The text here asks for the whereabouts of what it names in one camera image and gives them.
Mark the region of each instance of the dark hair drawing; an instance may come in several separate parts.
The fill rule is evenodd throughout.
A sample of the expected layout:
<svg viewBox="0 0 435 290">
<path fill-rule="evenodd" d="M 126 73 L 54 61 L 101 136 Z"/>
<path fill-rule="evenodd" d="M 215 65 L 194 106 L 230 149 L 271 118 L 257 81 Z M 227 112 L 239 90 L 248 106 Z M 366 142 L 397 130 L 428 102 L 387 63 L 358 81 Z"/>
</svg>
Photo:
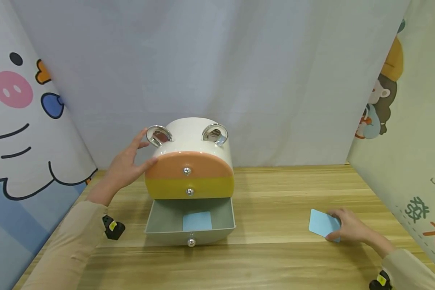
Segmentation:
<svg viewBox="0 0 435 290">
<path fill-rule="evenodd" d="M 389 89 L 390 91 L 390 95 L 388 97 L 380 98 L 379 101 L 373 105 L 380 120 L 380 134 L 383 135 L 387 131 L 386 122 L 392 115 L 390 105 L 395 100 L 398 86 L 396 82 L 392 81 L 383 74 L 379 74 L 378 80 L 384 89 Z"/>
</svg>

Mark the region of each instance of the yellow tag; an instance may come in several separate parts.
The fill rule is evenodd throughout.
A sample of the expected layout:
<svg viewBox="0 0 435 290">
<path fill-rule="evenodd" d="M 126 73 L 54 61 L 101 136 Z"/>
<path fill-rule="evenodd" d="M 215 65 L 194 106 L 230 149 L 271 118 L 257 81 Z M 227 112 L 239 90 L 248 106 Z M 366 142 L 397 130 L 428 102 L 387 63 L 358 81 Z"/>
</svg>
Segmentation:
<svg viewBox="0 0 435 290">
<path fill-rule="evenodd" d="M 385 286 L 385 284 L 387 283 L 387 280 L 383 278 L 383 276 L 380 274 L 377 276 L 377 281 L 379 281 L 380 285 L 382 286 Z"/>
<path fill-rule="evenodd" d="M 113 220 L 113 221 L 110 223 L 109 228 L 110 228 L 111 231 L 113 231 L 113 230 L 114 230 L 114 227 L 116 227 L 116 226 L 117 226 L 117 223 Z"/>
</svg>

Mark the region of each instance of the right hand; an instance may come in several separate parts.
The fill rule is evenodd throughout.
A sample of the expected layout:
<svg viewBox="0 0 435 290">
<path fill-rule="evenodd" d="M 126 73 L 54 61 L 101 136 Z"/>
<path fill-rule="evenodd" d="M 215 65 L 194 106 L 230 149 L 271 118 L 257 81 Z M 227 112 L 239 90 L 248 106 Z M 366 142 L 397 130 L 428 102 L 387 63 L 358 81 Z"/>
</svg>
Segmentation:
<svg viewBox="0 0 435 290">
<path fill-rule="evenodd" d="M 350 210 L 340 208 L 330 210 L 327 213 L 342 221 L 342 226 L 338 231 L 331 232 L 325 237 L 328 241 L 340 238 L 343 241 L 365 242 L 373 233 L 373 230 L 361 222 Z"/>
<path fill-rule="evenodd" d="M 113 187 L 113 190 L 118 191 L 123 187 L 128 186 L 137 180 L 148 168 L 156 164 L 157 158 L 148 159 L 141 165 L 135 165 L 134 159 L 137 155 L 137 150 L 147 147 L 150 143 L 142 141 L 147 134 L 147 128 L 142 130 L 126 149 L 122 150 L 111 162 L 110 168 L 104 176 L 107 185 Z"/>
</svg>

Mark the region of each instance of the black wristband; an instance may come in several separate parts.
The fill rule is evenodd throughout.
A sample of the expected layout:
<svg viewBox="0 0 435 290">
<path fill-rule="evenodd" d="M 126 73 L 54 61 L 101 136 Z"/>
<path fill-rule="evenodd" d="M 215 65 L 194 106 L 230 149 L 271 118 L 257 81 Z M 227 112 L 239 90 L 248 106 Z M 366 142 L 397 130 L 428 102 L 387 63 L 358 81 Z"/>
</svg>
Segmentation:
<svg viewBox="0 0 435 290">
<path fill-rule="evenodd" d="M 126 229 L 126 226 L 124 226 L 123 223 L 116 222 L 112 217 L 108 215 L 103 217 L 103 224 L 105 225 L 105 235 L 108 239 L 119 239 L 119 237 Z"/>
</svg>

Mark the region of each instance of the light blue card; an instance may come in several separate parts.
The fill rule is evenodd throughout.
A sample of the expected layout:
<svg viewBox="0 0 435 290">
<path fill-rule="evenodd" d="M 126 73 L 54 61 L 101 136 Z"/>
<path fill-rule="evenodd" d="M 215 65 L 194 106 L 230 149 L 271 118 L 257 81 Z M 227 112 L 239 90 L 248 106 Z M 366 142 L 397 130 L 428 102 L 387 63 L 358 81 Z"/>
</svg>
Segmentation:
<svg viewBox="0 0 435 290">
<path fill-rule="evenodd" d="M 182 219 L 182 231 L 209 231 L 212 230 L 211 212 L 186 214 Z"/>
<path fill-rule="evenodd" d="M 309 218 L 309 231 L 318 234 L 325 238 L 331 232 L 340 229 L 340 221 L 332 216 L 321 211 L 311 210 L 311 217 Z"/>
</svg>

